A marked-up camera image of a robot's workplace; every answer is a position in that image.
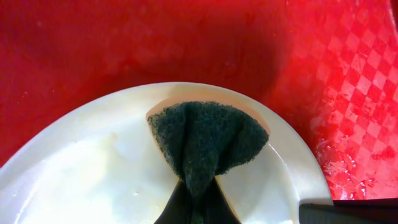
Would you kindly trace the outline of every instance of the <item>plate rim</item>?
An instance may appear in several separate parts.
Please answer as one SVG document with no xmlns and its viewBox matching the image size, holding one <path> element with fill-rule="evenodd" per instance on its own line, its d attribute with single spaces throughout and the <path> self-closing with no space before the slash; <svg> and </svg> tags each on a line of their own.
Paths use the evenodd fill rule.
<svg viewBox="0 0 398 224">
<path fill-rule="evenodd" d="M 5 175 L 6 171 L 9 169 L 12 169 L 12 166 L 17 165 L 17 160 L 18 158 L 21 157 L 21 155 L 27 153 L 27 151 L 29 151 L 29 146 L 33 143 L 35 143 L 36 140 L 38 140 L 43 134 L 45 134 L 47 131 L 51 130 L 52 127 L 56 126 L 57 123 L 59 123 L 61 120 L 65 119 L 66 117 L 70 117 L 73 116 L 73 113 L 76 113 L 75 111 L 81 110 L 84 107 L 88 107 L 90 105 L 93 105 L 95 103 L 98 103 L 100 101 L 104 101 L 106 98 L 112 97 L 112 96 L 116 96 L 117 94 L 123 94 L 124 92 L 129 92 L 132 90 L 139 90 L 141 88 L 156 88 L 157 86 L 164 86 L 164 85 L 170 85 L 170 86 L 177 86 L 177 85 L 196 85 L 196 86 L 202 86 L 205 88 L 210 88 L 210 89 L 216 89 L 216 90 L 220 90 L 220 91 L 225 91 L 227 93 L 231 93 L 235 96 L 239 96 L 242 99 L 245 100 L 249 100 L 251 101 L 251 103 L 255 103 L 256 105 L 263 107 L 266 110 L 269 110 L 270 112 L 272 112 L 272 114 L 279 119 L 282 123 L 284 123 L 286 125 L 287 128 L 289 128 L 291 130 L 291 133 L 295 135 L 295 137 L 300 140 L 303 145 L 305 146 L 305 148 L 307 149 L 306 153 L 308 156 L 311 157 L 311 162 L 315 163 L 317 165 L 318 170 L 313 170 L 317 176 L 317 178 L 319 180 L 323 179 L 323 183 L 322 186 L 326 187 L 327 190 L 325 191 L 325 189 L 323 189 L 323 197 L 322 198 L 315 198 L 313 200 L 310 200 L 308 198 L 305 198 L 305 200 L 301 200 L 301 203 L 307 203 L 309 202 L 316 202 L 316 203 L 321 203 L 321 204 L 327 204 L 327 205 L 333 205 L 333 201 L 331 200 L 331 194 L 330 194 L 330 189 L 329 186 L 326 182 L 326 178 L 323 175 L 323 172 L 317 162 L 317 160 L 315 159 L 315 156 L 312 154 L 310 148 L 306 145 L 306 143 L 303 141 L 303 139 L 301 138 L 301 136 L 295 131 L 295 129 L 293 129 L 293 127 L 291 127 L 291 125 L 289 123 L 287 123 L 283 118 L 281 118 L 278 114 L 276 114 L 275 112 L 273 112 L 271 109 L 269 109 L 266 105 L 263 105 L 262 103 L 258 102 L 255 99 L 252 99 L 242 93 L 236 92 L 234 90 L 229 90 L 227 88 L 223 88 L 220 86 L 214 86 L 214 85 L 209 85 L 209 84 L 204 84 L 204 83 L 193 83 L 193 82 L 161 82 L 161 83 L 151 83 L 151 84 L 145 84 L 145 85 L 139 85 L 139 86 L 134 86 L 134 87 L 130 87 L 130 88 L 126 88 L 123 90 L 119 90 L 119 91 L 115 91 L 113 93 L 101 96 L 95 100 L 92 100 L 88 103 L 85 103 L 84 105 L 81 105 L 77 108 L 75 108 L 74 110 L 71 110 L 70 112 L 68 112 L 67 114 L 61 116 L 60 118 L 56 119 L 54 122 L 52 122 L 50 125 L 48 125 L 47 127 L 45 127 L 43 130 L 41 130 L 39 133 L 37 133 L 32 139 L 30 139 L 29 141 L 27 141 L 2 167 L 0 167 L 0 183 L 2 182 L 3 176 Z M 287 166 L 287 170 L 289 171 L 289 166 L 291 166 L 291 161 L 289 159 L 284 159 L 283 157 L 280 156 L 280 154 L 278 153 L 277 150 L 275 150 L 275 152 L 278 154 L 278 156 L 282 159 L 282 161 L 286 164 Z"/>
</svg>

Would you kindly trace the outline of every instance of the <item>dark green sponge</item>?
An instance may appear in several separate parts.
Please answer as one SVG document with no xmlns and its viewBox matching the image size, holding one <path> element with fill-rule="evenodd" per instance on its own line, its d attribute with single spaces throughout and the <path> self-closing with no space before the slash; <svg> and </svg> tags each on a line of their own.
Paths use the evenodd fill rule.
<svg viewBox="0 0 398 224">
<path fill-rule="evenodd" d="M 268 141 L 255 119 L 217 102 L 179 103 L 148 117 L 148 123 L 193 198 L 203 195 L 214 176 L 254 159 Z"/>
</svg>

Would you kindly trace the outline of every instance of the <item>black object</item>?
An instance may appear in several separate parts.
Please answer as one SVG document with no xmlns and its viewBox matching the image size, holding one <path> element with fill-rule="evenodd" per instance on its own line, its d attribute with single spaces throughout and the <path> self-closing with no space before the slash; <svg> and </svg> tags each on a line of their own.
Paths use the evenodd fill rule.
<svg viewBox="0 0 398 224">
<path fill-rule="evenodd" d="M 228 206 L 216 179 L 210 182 L 200 205 L 204 224 L 240 224 Z M 186 185 L 179 181 L 167 205 L 155 224 L 191 224 L 192 196 Z"/>
<path fill-rule="evenodd" d="M 391 0 L 390 4 L 391 4 L 392 20 L 394 21 L 396 31 L 398 31 L 398 1 Z"/>
<path fill-rule="evenodd" d="M 207 206 L 221 201 L 207 195 L 223 198 L 214 177 L 253 160 L 269 138 L 266 130 L 245 112 L 212 101 L 166 107 L 147 121 L 166 161 L 192 196 L 184 201 L 190 205 L 192 201 L 191 224 L 204 223 L 205 216 L 212 214 Z M 179 190 L 181 186 L 177 186 L 176 196 L 186 195 Z M 222 209 L 218 213 L 228 214 Z"/>
<path fill-rule="evenodd" d="M 336 200 L 332 205 L 302 204 L 300 224 L 398 223 L 398 198 Z"/>
</svg>

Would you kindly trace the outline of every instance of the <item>scrubbing side of sponge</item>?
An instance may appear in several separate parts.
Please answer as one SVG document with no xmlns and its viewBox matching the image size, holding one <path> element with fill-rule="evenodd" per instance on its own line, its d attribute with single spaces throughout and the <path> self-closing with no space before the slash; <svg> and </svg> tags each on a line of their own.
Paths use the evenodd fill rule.
<svg viewBox="0 0 398 224">
<path fill-rule="evenodd" d="M 215 175 L 252 160 L 268 141 L 269 128 L 258 113 L 215 92 L 169 98 L 147 120 L 166 161 L 194 197 Z"/>
</svg>

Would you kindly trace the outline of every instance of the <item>sponge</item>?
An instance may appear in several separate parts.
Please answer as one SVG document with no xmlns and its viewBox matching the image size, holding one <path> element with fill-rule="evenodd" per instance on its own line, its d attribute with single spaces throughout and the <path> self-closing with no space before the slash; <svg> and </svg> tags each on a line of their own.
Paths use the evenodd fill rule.
<svg viewBox="0 0 398 224">
<path fill-rule="evenodd" d="M 258 114 L 225 99 L 214 93 L 197 93 L 169 99 L 147 114 L 155 141 L 196 205 L 201 204 L 214 176 L 253 160 L 269 138 Z M 254 114 L 262 125 L 231 105 Z M 200 220 L 200 208 L 194 206 L 192 223 Z"/>
</svg>

